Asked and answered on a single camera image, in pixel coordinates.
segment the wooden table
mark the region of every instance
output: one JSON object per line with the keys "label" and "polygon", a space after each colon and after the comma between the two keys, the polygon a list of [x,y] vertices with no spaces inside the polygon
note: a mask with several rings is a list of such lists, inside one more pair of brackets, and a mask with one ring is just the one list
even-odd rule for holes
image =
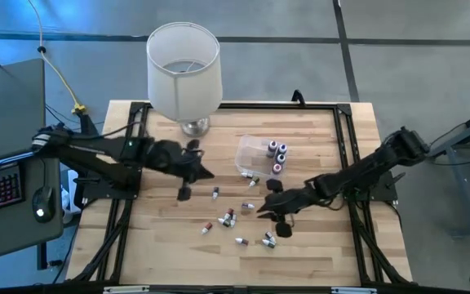
{"label": "wooden table", "polygon": [[[130,103],[110,101],[103,132],[126,124]],[[364,157],[380,144],[375,114],[370,103],[351,106],[360,154]],[[149,134],[158,140],[177,140],[181,144],[189,140],[176,123],[155,111],[150,110],[148,125]],[[219,109],[211,115],[211,129],[201,139],[206,151],[202,162],[215,179],[194,184],[191,200],[176,201],[179,179],[143,171],[127,236],[122,284],[359,285],[346,207],[338,212],[321,207],[304,209],[295,216],[291,238],[277,238],[274,249],[261,245],[264,233],[274,231],[274,225],[257,219],[255,211],[241,213],[242,202],[259,207],[268,194],[264,181],[249,188],[249,180],[235,168],[237,146],[245,134],[288,144],[289,157],[282,177],[285,189],[300,187],[312,176],[341,168],[330,111]],[[220,187],[215,201],[211,198],[214,186]],[[339,202],[337,199],[333,205],[336,207]],[[79,274],[103,242],[110,203],[98,200],[83,212],[67,278]],[[216,222],[230,207],[239,215],[232,229]],[[371,213],[379,247],[400,274],[410,280],[397,215],[384,203],[372,203]],[[207,222],[214,227],[201,235]],[[250,245],[236,244],[237,237],[250,240]],[[115,247],[109,258],[109,274],[114,252]],[[368,273],[373,277],[368,250],[365,256]]]}

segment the gray floor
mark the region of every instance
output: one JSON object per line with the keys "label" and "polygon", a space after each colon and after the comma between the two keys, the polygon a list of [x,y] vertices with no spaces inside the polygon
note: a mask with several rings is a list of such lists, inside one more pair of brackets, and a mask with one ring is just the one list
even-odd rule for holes
{"label": "gray floor", "polygon": [[[331,0],[66,0],[35,1],[47,32],[145,35],[170,21],[193,21],[217,36],[338,37]],[[341,0],[350,38],[470,39],[470,1]],[[35,32],[26,1],[0,0],[0,32]],[[0,63],[37,58],[36,41],[0,40]],[[48,55],[102,121],[111,99],[146,99],[142,42],[46,42]],[[221,44],[225,100],[349,101],[339,45]],[[361,101],[375,107],[381,136],[402,125],[425,140],[470,118],[470,47],[351,46]],[[46,69],[47,103],[69,116],[72,102]],[[463,154],[465,160],[469,154]],[[407,254],[416,282],[468,289],[468,225],[448,167],[422,163],[397,184]],[[470,167],[467,168],[470,179]],[[52,242],[63,256],[69,232]],[[35,251],[0,257],[0,287],[48,283],[35,271]],[[26,273],[26,278],[18,278]]]}

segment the metal lamp base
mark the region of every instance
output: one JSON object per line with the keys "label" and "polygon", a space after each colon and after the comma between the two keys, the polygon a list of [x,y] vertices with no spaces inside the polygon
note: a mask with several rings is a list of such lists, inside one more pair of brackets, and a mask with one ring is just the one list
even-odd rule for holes
{"label": "metal lamp base", "polygon": [[186,136],[197,138],[204,136],[210,129],[210,118],[201,118],[195,122],[185,122],[180,124],[180,129]]}

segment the clear plastic container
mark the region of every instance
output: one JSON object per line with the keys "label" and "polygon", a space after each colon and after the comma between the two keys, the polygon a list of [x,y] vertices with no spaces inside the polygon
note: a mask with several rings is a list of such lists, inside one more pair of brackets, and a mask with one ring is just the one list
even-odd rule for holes
{"label": "clear plastic container", "polygon": [[282,165],[282,171],[278,175],[272,173],[275,158],[266,156],[268,152],[268,145],[271,139],[259,138],[256,136],[244,135],[242,136],[239,144],[237,155],[235,156],[235,165],[237,170],[242,172],[251,172],[254,176],[261,178],[279,178],[286,169],[286,161]]}

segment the lamp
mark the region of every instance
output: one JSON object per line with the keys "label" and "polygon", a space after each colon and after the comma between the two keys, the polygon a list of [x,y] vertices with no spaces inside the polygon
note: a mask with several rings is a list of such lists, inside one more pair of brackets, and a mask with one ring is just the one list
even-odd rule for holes
{"label": "lamp", "polygon": [[188,136],[208,131],[222,100],[219,50],[212,33],[186,22],[163,25],[146,43],[148,98]]}

